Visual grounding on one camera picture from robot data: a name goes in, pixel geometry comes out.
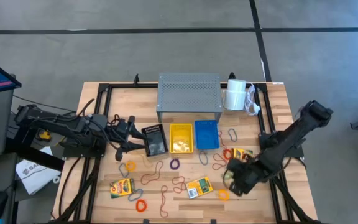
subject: purple rubber band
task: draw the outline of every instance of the purple rubber band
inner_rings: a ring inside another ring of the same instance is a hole
[[[178,163],[178,166],[177,166],[177,167],[173,167],[173,166],[172,166],[172,164],[173,164],[174,161],[176,161],[176,162]],[[179,159],[172,159],[172,160],[171,160],[171,163],[169,164],[169,166],[171,167],[171,169],[177,170],[177,169],[180,167]]]

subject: wooden table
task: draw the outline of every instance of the wooden table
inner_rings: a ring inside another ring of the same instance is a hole
[[[82,109],[86,102],[96,98],[99,82],[86,82],[83,86],[78,110]],[[273,118],[277,130],[283,130],[292,124],[290,105],[288,103],[285,86],[282,83],[267,83],[268,95],[272,107]],[[267,131],[269,130],[268,119],[266,116],[265,104],[262,93],[260,93],[261,107],[264,115],[264,122]],[[136,117],[135,125],[137,129],[152,126],[158,123],[155,112],[157,102],[157,89],[155,88],[120,88],[113,89],[110,103],[108,119],[112,120],[114,114],[119,114],[122,118],[130,115]],[[94,103],[86,110],[86,114],[92,114]],[[183,114],[167,113],[163,117],[163,126],[167,142],[169,142],[170,123],[193,123],[199,119],[213,119],[213,114]],[[238,141],[232,142],[227,131],[234,128],[238,135]],[[229,148],[239,147],[253,150],[254,154],[260,152],[257,136],[260,133],[259,122],[256,116],[248,116],[244,112],[224,110],[221,116],[218,129],[223,132],[223,142]],[[142,144],[142,141],[130,139],[130,141]],[[129,160],[136,162],[136,170],[129,174],[135,180],[135,186],[142,188],[144,194],[142,199],[147,202],[145,212],[139,213],[135,209],[136,202],[128,201],[127,197],[110,198],[109,184],[114,180],[122,178],[118,167],[120,162],[114,158],[115,150],[107,145],[106,155],[101,160],[96,197],[92,215],[93,223],[142,223],[143,219],[149,219],[151,223],[209,223],[211,219],[217,219],[218,223],[275,223],[273,212],[272,196],[269,184],[257,184],[248,195],[238,197],[233,193],[229,194],[228,201],[218,199],[218,190],[224,189],[221,175],[224,169],[212,170],[214,163],[213,154],[221,153],[222,147],[208,151],[208,165],[203,166],[198,159],[198,150],[193,154],[166,154],[162,156],[150,157],[149,161],[144,161],[144,150],[132,151],[124,154],[122,162]],[[171,170],[169,163],[171,159],[179,158],[180,168]],[[73,165],[75,158],[65,161],[62,178],[58,189],[58,194],[53,208],[53,214],[58,216],[59,196],[62,185],[66,179],[68,170]],[[83,161],[76,165],[68,180],[64,196],[63,210],[70,204],[78,192],[80,184]],[[140,183],[140,178],[144,174],[153,174],[157,161],[163,161],[161,177],[159,180],[152,181],[147,185]],[[305,168],[296,160],[292,160],[285,170],[287,175],[288,188],[300,207],[311,218],[317,218],[311,196],[308,178]],[[172,178],[184,176],[186,182],[199,179],[207,175],[214,188],[213,192],[190,200],[187,191],[177,194],[173,191]],[[161,186],[167,185],[168,192],[164,195],[166,203],[163,209],[169,213],[167,218],[160,216]],[[281,193],[278,191],[280,207],[283,219],[287,219],[285,206]],[[84,196],[81,218],[85,218],[88,203],[88,193]]]

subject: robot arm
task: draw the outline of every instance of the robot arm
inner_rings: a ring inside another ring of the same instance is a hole
[[[229,190],[238,196],[248,194],[256,183],[275,177],[282,170],[285,154],[300,146],[305,141],[304,136],[310,131],[326,126],[332,113],[331,109],[323,107],[317,101],[310,101],[302,108],[298,120],[286,130],[267,139],[266,150],[247,162],[230,160],[227,169],[233,173],[233,182]]]
[[[128,142],[129,135],[146,139],[144,134],[136,130],[134,116],[130,116],[128,122],[118,119],[117,125],[113,125],[108,123],[105,115],[69,117],[44,111],[36,105],[27,105],[18,108],[14,121],[20,127],[42,128],[67,137],[67,140],[60,145],[72,157],[101,156],[104,154],[106,143],[109,143],[117,149],[116,160],[121,161],[123,152],[144,148],[143,145]],[[111,142],[119,143],[120,147],[116,147]]]

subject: gray floor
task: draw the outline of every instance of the gray floor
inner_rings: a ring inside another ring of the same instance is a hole
[[[256,0],[262,27],[358,27],[358,1]],[[253,27],[243,0],[0,0],[0,29]],[[334,110],[304,143],[319,219],[358,223],[358,32],[263,34],[272,80],[293,114],[316,99]],[[19,96],[76,109],[84,81],[157,80],[160,72],[264,73],[254,33],[0,35],[0,66]],[[16,110],[22,101],[14,100]],[[19,223],[45,222],[56,187],[19,205]]]

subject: yellow plastic bin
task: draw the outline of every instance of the yellow plastic bin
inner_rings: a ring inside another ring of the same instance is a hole
[[[171,124],[169,140],[171,153],[193,153],[193,125]]]

